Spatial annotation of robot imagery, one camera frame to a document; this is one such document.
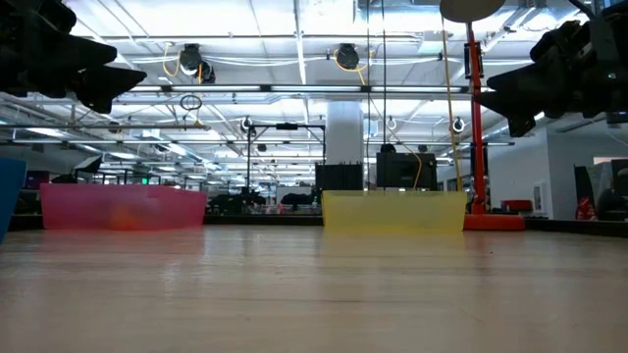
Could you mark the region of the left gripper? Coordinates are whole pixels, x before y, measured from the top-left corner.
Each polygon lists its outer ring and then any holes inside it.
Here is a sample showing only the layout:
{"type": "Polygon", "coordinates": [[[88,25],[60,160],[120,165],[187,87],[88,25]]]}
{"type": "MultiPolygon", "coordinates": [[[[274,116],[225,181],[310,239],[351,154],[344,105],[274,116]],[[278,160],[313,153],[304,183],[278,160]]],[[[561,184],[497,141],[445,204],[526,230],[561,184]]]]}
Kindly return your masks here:
{"type": "Polygon", "coordinates": [[[83,106],[109,114],[113,100],[147,77],[143,71],[102,66],[118,50],[72,36],[75,57],[87,68],[67,66],[66,45],[77,22],[63,0],[0,0],[0,92],[25,97],[38,92],[52,98],[75,95],[83,106]]]}

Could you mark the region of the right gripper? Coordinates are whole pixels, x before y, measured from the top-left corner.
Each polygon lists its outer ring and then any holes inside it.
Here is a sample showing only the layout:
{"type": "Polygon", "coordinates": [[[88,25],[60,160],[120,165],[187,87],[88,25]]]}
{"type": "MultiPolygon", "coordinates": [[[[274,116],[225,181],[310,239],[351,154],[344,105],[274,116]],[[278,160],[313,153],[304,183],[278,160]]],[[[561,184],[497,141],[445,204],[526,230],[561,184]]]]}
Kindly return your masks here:
{"type": "Polygon", "coordinates": [[[506,118],[511,137],[530,132],[538,115],[557,120],[558,113],[572,111],[587,118],[628,118],[628,8],[567,21],[543,34],[530,57],[533,64],[490,77],[495,91],[477,94],[483,107],[506,118]]]}

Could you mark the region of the red desk lamp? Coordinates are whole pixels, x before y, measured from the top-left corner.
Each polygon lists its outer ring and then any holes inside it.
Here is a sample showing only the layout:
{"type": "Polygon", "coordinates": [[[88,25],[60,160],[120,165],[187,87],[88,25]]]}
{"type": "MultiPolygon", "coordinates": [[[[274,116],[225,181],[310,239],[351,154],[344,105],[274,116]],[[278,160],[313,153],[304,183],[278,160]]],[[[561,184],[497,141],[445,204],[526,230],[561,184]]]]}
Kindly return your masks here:
{"type": "Polygon", "coordinates": [[[481,49],[475,40],[472,24],[493,15],[503,6],[504,2],[505,0],[441,0],[440,4],[443,20],[465,25],[467,43],[469,44],[472,151],[474,157],[472,173],[475,196],[470,206],[470,213],[465,216],[465,230],[522,231],[525,229],[525,222],[522,217],[490,214],[486,207],[487,193],[481,108],[477,100],[481,92],[481,49]]]}

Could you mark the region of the red box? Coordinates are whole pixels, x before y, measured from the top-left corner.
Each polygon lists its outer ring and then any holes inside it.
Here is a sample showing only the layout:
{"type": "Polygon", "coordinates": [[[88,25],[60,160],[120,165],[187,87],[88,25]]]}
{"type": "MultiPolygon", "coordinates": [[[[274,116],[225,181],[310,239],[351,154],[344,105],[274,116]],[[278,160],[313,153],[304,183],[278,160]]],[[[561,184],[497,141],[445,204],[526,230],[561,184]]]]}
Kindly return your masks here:
{"type": "Polygon", "coordinates": [[[510,213],[529,213],[534,210],[531,200],[509,199],[501,201],[502,210],[510,213]]]}

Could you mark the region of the pink plastic bin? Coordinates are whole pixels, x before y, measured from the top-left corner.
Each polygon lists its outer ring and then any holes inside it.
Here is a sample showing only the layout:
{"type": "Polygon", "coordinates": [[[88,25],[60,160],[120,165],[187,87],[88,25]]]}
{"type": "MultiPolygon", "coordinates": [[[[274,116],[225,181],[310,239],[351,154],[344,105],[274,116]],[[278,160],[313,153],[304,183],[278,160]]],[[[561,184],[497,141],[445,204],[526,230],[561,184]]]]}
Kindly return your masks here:
{"type": "Polygon", "coordinates": [[[62,184],[40,187],[46,229],[113,230],[110,213],[124,208],[133,213],[137,229],[170,230],[200,227],[207,195],[164,185],[62,184]]]}

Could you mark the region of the black monitor back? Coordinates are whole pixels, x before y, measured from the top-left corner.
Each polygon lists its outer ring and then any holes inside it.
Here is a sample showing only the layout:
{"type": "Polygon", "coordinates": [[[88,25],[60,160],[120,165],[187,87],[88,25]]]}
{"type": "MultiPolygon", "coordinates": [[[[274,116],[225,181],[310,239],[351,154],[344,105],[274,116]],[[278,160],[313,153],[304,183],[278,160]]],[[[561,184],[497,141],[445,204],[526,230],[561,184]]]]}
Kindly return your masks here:
{"type": "Polygon", "coordinates": [[[438,189],[434,154],[378,153],[376,167],[378,187],[438,189]]]}

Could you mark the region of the blue plastic bin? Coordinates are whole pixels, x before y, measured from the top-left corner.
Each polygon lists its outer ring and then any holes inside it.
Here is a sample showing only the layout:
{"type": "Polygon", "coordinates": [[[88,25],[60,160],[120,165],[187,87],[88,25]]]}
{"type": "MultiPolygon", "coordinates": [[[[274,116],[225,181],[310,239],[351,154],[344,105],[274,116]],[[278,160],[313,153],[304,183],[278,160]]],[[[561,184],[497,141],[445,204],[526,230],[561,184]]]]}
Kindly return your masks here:
{"type": "Polygon", "coordinates": [[[26,161],[0,157],[0,245],[8,231],[18,196],[25,183],[26,161]]]}

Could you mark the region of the yellow plastic bin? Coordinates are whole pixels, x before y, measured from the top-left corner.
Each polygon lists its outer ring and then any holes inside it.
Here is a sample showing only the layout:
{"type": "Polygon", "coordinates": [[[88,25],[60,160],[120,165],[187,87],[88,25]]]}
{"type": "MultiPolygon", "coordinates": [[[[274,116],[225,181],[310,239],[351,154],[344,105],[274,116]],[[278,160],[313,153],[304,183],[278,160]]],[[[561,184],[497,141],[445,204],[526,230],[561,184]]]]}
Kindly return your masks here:
{"type": "Polygon", "coordinates": [[[324,228],[345,233],[461,232],[467,196],[458,191],[332,191],[322,196],[324,228]]]}

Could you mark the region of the white column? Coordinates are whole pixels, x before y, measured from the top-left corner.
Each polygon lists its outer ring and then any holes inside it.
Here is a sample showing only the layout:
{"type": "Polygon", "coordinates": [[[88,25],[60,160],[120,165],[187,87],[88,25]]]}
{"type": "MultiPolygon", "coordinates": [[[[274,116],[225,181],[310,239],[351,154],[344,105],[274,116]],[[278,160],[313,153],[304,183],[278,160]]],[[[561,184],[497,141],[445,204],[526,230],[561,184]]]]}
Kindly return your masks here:
{"type": "Polygon", "coordinates": [[[330,101],[326,117],[326,157],[332,165],[362,163],[363,113],[359,101],[330,101]]]}

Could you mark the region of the black ribbed box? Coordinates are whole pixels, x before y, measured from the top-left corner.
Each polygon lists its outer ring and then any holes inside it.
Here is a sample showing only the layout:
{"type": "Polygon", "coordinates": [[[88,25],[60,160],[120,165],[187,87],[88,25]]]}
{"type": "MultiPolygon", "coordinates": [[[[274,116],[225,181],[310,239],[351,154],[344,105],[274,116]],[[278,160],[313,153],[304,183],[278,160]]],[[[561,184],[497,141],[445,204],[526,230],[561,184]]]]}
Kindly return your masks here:
{"type": "Polygon", "coordinates": [[[364,167],[358,164],[317,164],[315,187],[321,190],[362,190],[364,167]]]}

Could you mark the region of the black metal frame rig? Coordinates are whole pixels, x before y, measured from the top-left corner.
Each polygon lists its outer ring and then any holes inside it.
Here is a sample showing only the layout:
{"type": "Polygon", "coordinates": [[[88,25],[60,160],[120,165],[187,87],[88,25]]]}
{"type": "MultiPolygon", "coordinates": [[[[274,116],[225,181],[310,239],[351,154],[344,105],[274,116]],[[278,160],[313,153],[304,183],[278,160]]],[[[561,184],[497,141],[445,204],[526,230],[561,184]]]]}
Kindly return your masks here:
{"type": "Polygon", "coordinates": [[[326,128],[317,124],[255,124],[245,139],[242,202],[248,213],[320,216],[315,166],[327,164],[326,128]]]}

